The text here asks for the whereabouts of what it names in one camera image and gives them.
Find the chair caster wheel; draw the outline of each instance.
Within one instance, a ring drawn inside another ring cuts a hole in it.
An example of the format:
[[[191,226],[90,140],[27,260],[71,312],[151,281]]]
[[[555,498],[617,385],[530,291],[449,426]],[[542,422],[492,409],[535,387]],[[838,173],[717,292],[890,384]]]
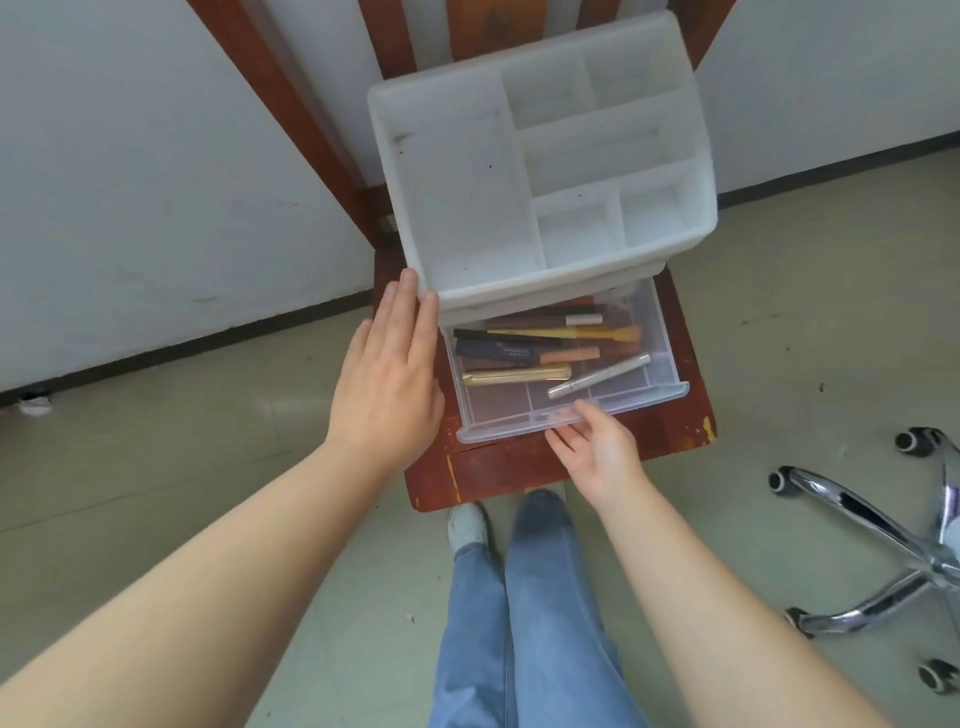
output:
[[[957,692],[956,676],[960,669],[946,660],[932,658],[922,662],[917,667],[917,674],[924,681],[924,685],[938,695],[949,695]]]
[[[937,443],[929,435],[935,431],[929,427],[910,427],[894,438],[894,447],[904,455],[927,457],[937,448]]]
[[[778,496],[798,496],[800,494],[800,488],[794,485],[793,481],[790,480],[790,471],[792,470],[793,468],[791,468],[789,465],[781,465],[779,468],[767,475],[767,485],[770,486],[770,490],[772,490]]]
[[[800,607],[789,607],[788,609],[783,610],[783,618],[790,622],[790,626],[800,632],[800,634],[802,634],[808,640],[812,640],[813,635],[800,626],[800,617],[806,617],[809,614],[810,613],[807,612],[807,610],[801,609]]]

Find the silver pen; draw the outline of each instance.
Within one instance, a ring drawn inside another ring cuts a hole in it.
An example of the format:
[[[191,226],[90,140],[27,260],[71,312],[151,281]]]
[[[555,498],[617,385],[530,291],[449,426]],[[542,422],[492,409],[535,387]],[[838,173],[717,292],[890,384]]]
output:
[[[565,381],[563,384],[550,387],[550,389],[546,391],[546,396],[551,400],[558,400],[560,397],[565,397],[571,392],[579,392],[581,389],[587,389],[594,384],[599,384],[601,381],[607,381],[607,379],[613,379],[615,376],[627,374],[627,372],[633,369],[645,367],[649,363],[650,354],[648,353],[642,353],[640,356],[631,356],[629,359],[618,361],[606,369],[598,369],[596,372],[590,372],[588,375],[578,376],[576,379],[571,379],[570,381]]]

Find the baseboard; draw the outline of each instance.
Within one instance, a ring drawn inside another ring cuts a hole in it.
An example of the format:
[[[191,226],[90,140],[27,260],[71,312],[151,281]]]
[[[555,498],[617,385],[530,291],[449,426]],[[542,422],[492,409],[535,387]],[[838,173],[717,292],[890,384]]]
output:
[[[763,200],[767,197],[780,195],[783,192],[790,192],[802,187],[809,187],[812,184],[838,180],[841,177],[859,174],[867,170],[885,167],[889,164],[897,164],[909,159],[925,157],[936,152],[943,152],[947,149],[960,147],[960,131],[946,133],[941,136],[934,136],[931,139],[914,142],[913,144],[904,144],[893,149],[885,149],[882,152],[864,155],[853,159],[827,164],[823,167],[808,169],[803,172],[797,172],[786,177],[779,177],[768,182],[761,182],[750,187],[735,189],[730,192],[722,192],[717,195],[717,205],[721,209],[751,203],[756,200]],[[152,352],[143,352],[135,356],[128,356],[124,359],[111,361],[109,364],[102,364],[98,367],[91,367],[80,372],[69,375],[57,376],[52,379],[36,382],[24,387],[17,387],[6,392],[0,392],[0,407],[5,407],[17,402],[22,396],[33,393],[53,393],[61,392],[65,389],[80,387],[85,384],[92,384],[96,381],[110,378],[111,376],[120,376],[130,372],[136,372],[140,369],[155,367],[158,364],[165,364],[169,361],[176,361],[187,356],[194,356],[198,353],[210,352],[214,349],[237,344],[241,341],[264,336],[275,331],[283,331],[285,328],[293,328],[310,324],[314,321],[336,316],[340,313],[352,311],[363,306],[370,305],[372,301],[372,291],[362,291],[350,296],[318,303],[307,306],[297,311],[281,313],[271,316],[268,319],[261,319],[250,324],[228,328],[226,331],[218,331],[208,336],[202,336],[199,339],[185,341],[182,344],[174,344],[170,347],[163,347]]]
[[[238,344],[241,341],[255,339],[257,336],[264,336],[268,333],[283,331],[286,328],[311,324],[321,319],[328,319],[347,311],[353,311],[357,308],[363,308],[371,304],[373,300],[373,291],[361,291],[349,296],[343,296],[339,299],[317,303],[299,308],[296,311],[280,313],[267,319],[260,319],[249,324],[228,328],[225,331],[201,336],[199,339],[184,341],[182,344],[174,344],[162,349],[154,349],[151,352],[143,352],[128,356],[123,359],[111,361],[107,364],[101,364],[97,367],[90,367],[72,374],[55,376],[52,379],[29,384],[24,387],[17,387],[6,392],[0,392],[0,407],[6,407],[19,401],[23,396],[33,394],[52,394],[62,392],[74,387],[82,387],[85,384],[92,384],[97,381],[103,381],[112,376],[120,376],[136,372],[141,369],[155,367],[158,364],[166,364],[170,361],[184,359],[187,356],[195,356],[199,353],[211,352],[214,349],[228,347],[231,344]]]
[[[744,203],[780,195],[784,192],[792,192],[795,189],[810,187],[812,184],[839,180],[841,177],[849,177],[860,172],[885,167],[889,164],[898,164],[917,157],[926,157],[926,155],[944,152],[956,147],[960,147],[960,131],[934,136],[930,139],[916,141],[913,144],[903,144],[893,149],[884,149],[881,152],[873,152],[863,157],[836,161],[833,164],[825,164],[823,167],[815,167],[785,177],[777,177],[775,180],[761,182],[750,187],[721,192],[717,195],[717,205],[720,209],[743,205]]]

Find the leg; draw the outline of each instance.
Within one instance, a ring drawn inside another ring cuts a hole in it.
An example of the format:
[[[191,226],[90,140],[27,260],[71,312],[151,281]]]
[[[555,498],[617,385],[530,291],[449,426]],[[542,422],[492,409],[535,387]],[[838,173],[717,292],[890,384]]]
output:
[[[564,502],[534,491],[507,555],[516,709],[522,728],[645,727],[603,630]]]
[[[478,506],[458,508],[475,509],[480,515],[474,518],[483,523]],[[456,546],[453,523],[450,542]],[[503,728],[514,712],[511,673],[503,572],[487,547],[484,527],[482,540],[459,546],[453,559],[430,728]]]
[[[859,632],[885,619],[933,586],[922,571],[908,570],[847,612],[810,615],[797,607],[786,611],[787,620],[807,637]]]

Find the yellow pen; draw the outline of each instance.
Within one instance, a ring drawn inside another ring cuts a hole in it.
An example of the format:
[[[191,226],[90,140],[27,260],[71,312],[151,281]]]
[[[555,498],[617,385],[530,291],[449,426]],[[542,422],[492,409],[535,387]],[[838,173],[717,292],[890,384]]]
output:
[[[611,339],[631,344],[640,340],[640,327],[490,328],[487,333],[542,336],[552,339]]]

